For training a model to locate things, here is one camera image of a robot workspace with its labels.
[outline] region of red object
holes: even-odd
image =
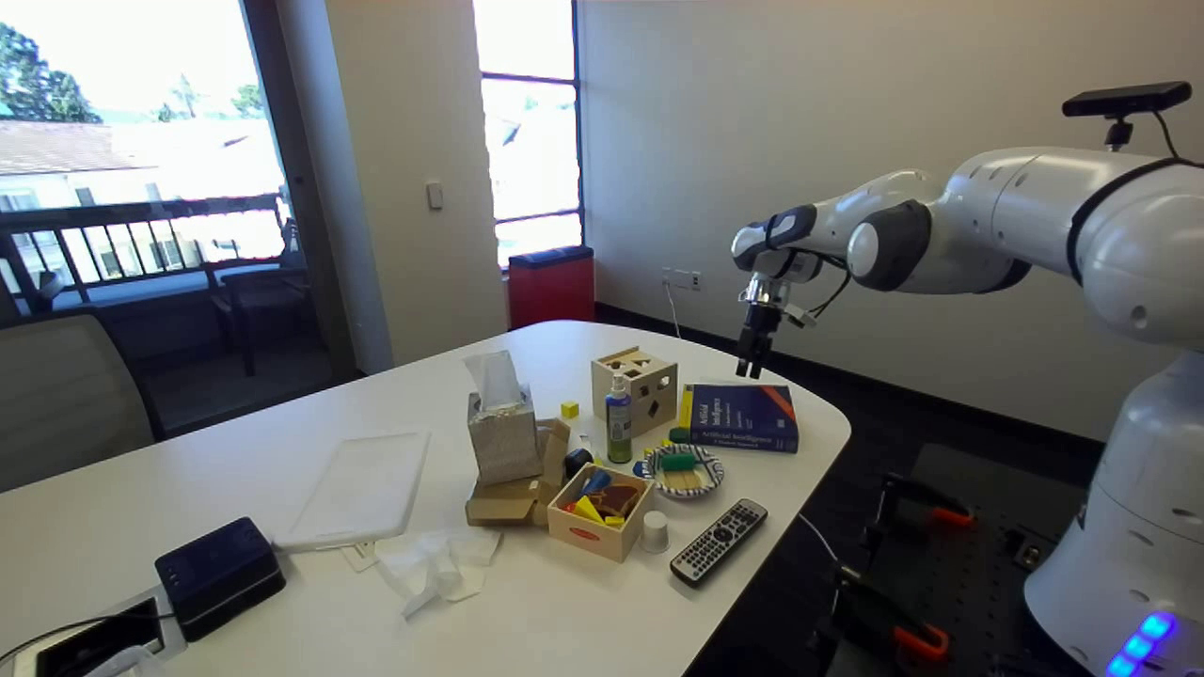
[[[593,253],[556,247],[512,257],[508,270],[512,327],[542,321],[593,321]]]

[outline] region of table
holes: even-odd
[[[556,321],[0,491],[0,650],[145,595],[153,556],[236,514],[275,539],[349,432],[426,428],[405,530],[463,521],[473,490],[467,358],[508,351],[534,412],[556,416],[564,397],[592,412],[592,361],[630,344],[676,361],[681,383],[737,378],[735,358],[712,344]],[[613,563],[508,525],[485,589],[414,620],[375,566],[285,553],[285,589],[171,659],[167,672],[685,672],[849,437],[835,406],[790,392],[798,455],[716,450],[725,469],[716,496],[657,496],[667,549],[635,545]],[[685,589],[670,556],[737,496],[768,506],[765,530],[704,589]]]

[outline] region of blue book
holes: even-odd
[[[798,412],[784,383],[685,383],[672,445],[798,450]]]

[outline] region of white wall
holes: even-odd
[[[1102,146],[1075,91],[1204,85],[1200,0],[583,0],[583,175],[599,294],[667,316],[657,270],[704,270],[681,321],[737,334],[742,220],[900,166],[944,175],[988,146]],[[1204,101],[1165,111],[1204,155]],[[1151,119],[1127,149],[1160,155]],[[1174,351],[1090,322],[1071,280],[998,297],[849,289],[780,351],[1050,428],[1107,437]]]
[[[503,331],[470,0],[282,0],[282,23],[357,361]]]

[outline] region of floor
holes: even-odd
[[[670,331],[657,321],[630,316],[616,307],[601,307],[599,321]],[[875,506],[879,474],[910,474],[931,445],[944,445],[974,457],[1003,461],[1075,490],[1087,484],[1097,461],[1095,440],[1003,421],[982,411],[937,403],[806,361],[775,358],[768,367],[825,393],[855,421],[849,447],[806,505],[806,514],[849,566],[869,563],[869,553],[863,549],[863,525]],[[320,342],[311,342],[308,334],[278,334],[270,344],[265,344],[256,374],[240,372],[236,353],[213,353],[142,374],[145,397],[153,403],[167,432],[189,432],[209,421],[224,421],[282,397],[331,386],[337,378],[344,374],[336,374]],[[839,665],[843,642],[839,635],[830,642],[830,631],[825,631],[825,616],[830,606],[830,573],[830,556],[815,540],[815,532],[795,521],[780,540],[780,553],[765,563],[765,573],[742,595],[742,600],[701,650],[688,672],[810,677]],[[1000,650],[988,653],[988,663],[1000,665],[995,672],[1071,672],[1071,665],[1053,645],[1022,645],[1021,659]]]

